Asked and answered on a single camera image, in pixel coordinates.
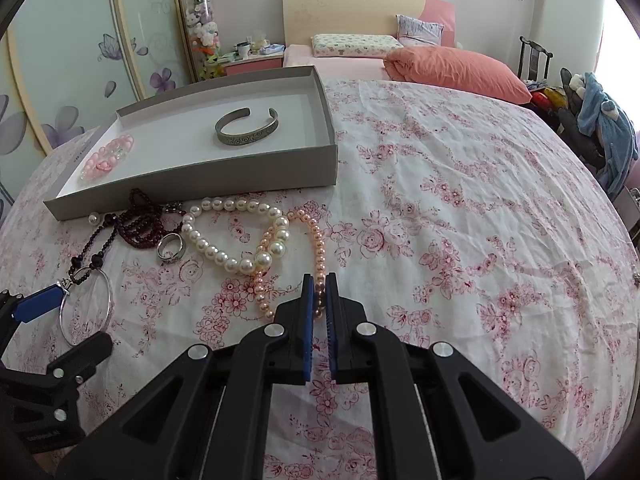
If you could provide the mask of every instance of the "mug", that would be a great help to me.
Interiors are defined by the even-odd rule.
[[[238,43],[238,57],[240,59],[247,59],[249,57],[249,50],[251,49],[251,45],[246,41],[242,43]]]

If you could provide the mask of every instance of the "pink drawer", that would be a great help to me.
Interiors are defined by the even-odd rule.
[[[241,74],[244,72],[254,72],[256,70],[267,70],[269,68],[282,68],[282,58],[263,59],[260,61],[249,61],[238,65],[226,67],[227,75]]]

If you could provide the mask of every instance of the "pink floral pattern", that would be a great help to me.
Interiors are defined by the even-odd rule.
[[[523,108],[413,84],[326,87],[338,184],[247,196],[318,218],[328,269],[370,320],[409,344],[452,342],[589,474],[620,438],[633,405],[640,300],[632,279],[638,258],[596,181]],[[2,288],[29,294],[51,284],[90,236],[86,219],[56,222],[42,203],[84,140],[54,150],[6,218]],[[260,218],[241,213],[206,212],[198,222],[238,255],[250,255],[264,231]],[[297,297],[302,274],[312,270],[308,235],[294,224],[291,237],[265,279],[273,304]],[[249,280],[225,275],[191,245],[166,266],[117,238],[104,270],[115,294],[114,350],[82,386],[87,431],[188,345],[222,348],[264,323]],[[104,314],[79,300],[92,295],[92,283],[69,305],[67,329],[78,339]],[[21,326],[5,364],[42,372],[67,350],[56,324],[51,312]],[[374,480],[367,386],[331,381],[324,322],[314,330],[312,381],[274,387],[264,477]]]

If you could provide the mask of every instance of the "silver ring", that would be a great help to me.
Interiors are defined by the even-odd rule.
[[[74,274],[74,278],[84,270],[88,270],[88,271],[97,270],[100,273],[100,275],[104,278],[104,283],[106,283],[107,285],[107,315],[104,316],[102,325],[97,330],[97,332],[104,332],[105,330],[107,330],[107,327],[109,326],[109,322],[111,321],[111,310],[113,309],[113,291],[111,290],[111,282],[109,280],[109,277],[105,274],[105,272],[102,269],[91,269],[89,267],[82,267],[81,269],[76,270],[76,273]],[[69,346],[78,346],[80,343],[73,344],[71,340],[66,336],[65,329],[62,327],[62,311],[65,308],[66,298],[69,295],[69,291],[65,287],[63,287],[63,290],[65,291],[65,295],[62,298],[62,303],[60,303],[60,310],[58,312],[58,325],[60,326],[60,332],[62,332],[62,337],[65,338],[66,343]]]
[[[164,248],[171,240],[180,240],[180,248],[177,253],[172,254],[171,256],[164,256]],[[156,249],[158,252],[158,258],[162,260],[163,263],[172,264],[177,262],[182,256],[184,256],[184,251],[186,246],[184,245],[184,240],[178,233],[169,233],[164,235],[161,240],[158,242],[158,248]]]
[[[273,108],[269,108],[269,115],[273,118],[266,126],[262,126],[257,130],[252,132],[247,132],[245,134],[224,134],[222,132],[222,128],[224,128],[231,121],[235,121],[240,117],[248,117],[251,115],[251,110],[249,108],[240,108],[239,110],[234,110],[233,112],[229,112],[226,115],[223,115],[219,118],[216,123],[216,133],[218,134],[218,139],[223,144],[228,144],[229,146],[242,146],[244,144],[251,144],[256,140],[260,140],[265,138],[266,136],[272,134],[275,129],[278,127],[278,113]]]

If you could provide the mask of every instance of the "pillow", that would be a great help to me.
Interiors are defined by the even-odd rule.
[[[531,94],[504,63],[449,46],[408,46],[389,53],[385,69],[394,81],[409,81],[495,97],[517,105]]]
[[[398,41],[404,46],[437,45],[442,40],[442,23],[428,23],[417,18],[396,14]]]
[[[312,38],[315,57],[385,57],[402,48],[393,36],[373,34],[316,34]]]

